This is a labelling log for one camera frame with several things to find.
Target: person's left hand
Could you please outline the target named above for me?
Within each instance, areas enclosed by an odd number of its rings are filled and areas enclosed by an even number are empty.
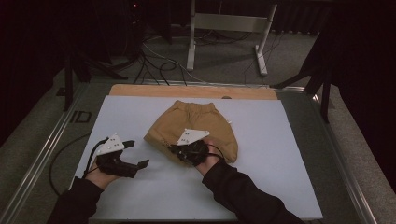
[[[90,171],[85,176],[85,179],[91,181],[93,184],[101,189],[106,189],[111,182],[118,178],[120,177],[117,175],[108,175],[101,172],[96,164],[96,159],[93,162]]]

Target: black sleeve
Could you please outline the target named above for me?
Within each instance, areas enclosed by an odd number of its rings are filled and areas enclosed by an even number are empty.
[[[72,188],[59,197],[47,224],[88,223],[102,192],[91,181],[75,177]]]
[[[249,176],[239,173],[225,161],[216,163],[204,176],[203,183],[215,200],[246,223],[303,223],[286,210],[280,199],[258,189]]]

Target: person's right hand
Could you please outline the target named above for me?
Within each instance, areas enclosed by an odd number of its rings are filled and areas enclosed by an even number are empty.
[[[209,148],[209,153],[216,153],[216,149],[212,147],[214,146],[212,140],[204,139],[204,142],[208,144],[207,147]],[[212,166],[218,163],[218,161],[219,158],[216,156],[207,156],[205,161],[195,166],[195,168],[199,171],[199,173],[201,173],[201,175],[206,175],[206,173],[210,170],[210,168],[212,168]]]

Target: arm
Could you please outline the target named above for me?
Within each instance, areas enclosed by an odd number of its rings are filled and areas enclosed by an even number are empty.
[[[119,178],[100,172],[96,163],[91,170],[85,179],[75,177],[72,188],[58,198],[47,224],[88,223],[88,218],[96,212],[101,193]]]
[[[303,223],[289,212],[280,199],[258,189],[248,175],[236,168],[208,157],[196,167],[204,176],[203,183],[213,192],[215,200],[234,212],[246,223]]]

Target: khaki shorts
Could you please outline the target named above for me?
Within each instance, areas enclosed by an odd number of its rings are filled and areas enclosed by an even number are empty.
[[[213,103],[199,105],[175,101],[154,122],[144,139],[172,161],[185,164],[167,148],[177,143],[185,129],[209,131],[210,135],[207,138],[213,140],[214,145],[224,155],[224,159],[228,163],[236,161],[238,144],[233,129]]]

